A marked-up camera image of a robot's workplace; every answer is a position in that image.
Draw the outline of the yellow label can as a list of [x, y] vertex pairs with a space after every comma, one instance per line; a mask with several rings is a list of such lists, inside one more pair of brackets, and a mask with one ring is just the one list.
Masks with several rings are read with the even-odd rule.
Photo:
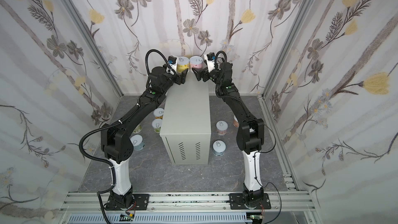
[[190, 68], [190, 60], [187, 57], [177, 58], [177, 73], [181, 74], [183, 71]]

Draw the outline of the pink label can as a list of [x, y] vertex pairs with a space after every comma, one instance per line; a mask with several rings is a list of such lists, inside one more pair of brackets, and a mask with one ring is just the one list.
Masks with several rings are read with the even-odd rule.
[[199, 56], [192, 56], [190, 59], [190, 68], [197, 68], [197, 69], [202, 69], [203, 68], [203, 58]]

